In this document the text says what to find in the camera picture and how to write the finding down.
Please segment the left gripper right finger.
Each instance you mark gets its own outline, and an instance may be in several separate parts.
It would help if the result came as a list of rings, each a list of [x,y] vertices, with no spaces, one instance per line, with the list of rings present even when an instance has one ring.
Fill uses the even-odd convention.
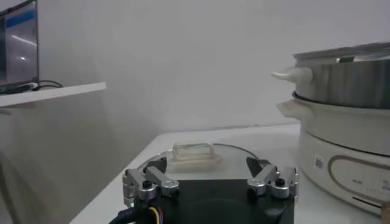
[[[295,167],[279,170],[266,159],[252,157],[247,157],[246,163],[252,175],[247,180],[247,191],[255,198],[270,193],[277,199],[298,199],[299,173]]]

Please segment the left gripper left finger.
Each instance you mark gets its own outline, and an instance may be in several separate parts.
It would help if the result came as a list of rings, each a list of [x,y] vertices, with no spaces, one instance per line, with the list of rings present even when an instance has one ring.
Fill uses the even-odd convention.
[[[165,175],[168,165],[166,158],[150,161],[141,169],[127,169],[122,175],[123,201],[127,207],[136,202],[150,203],[158,196],[177,198],[180,184]]]

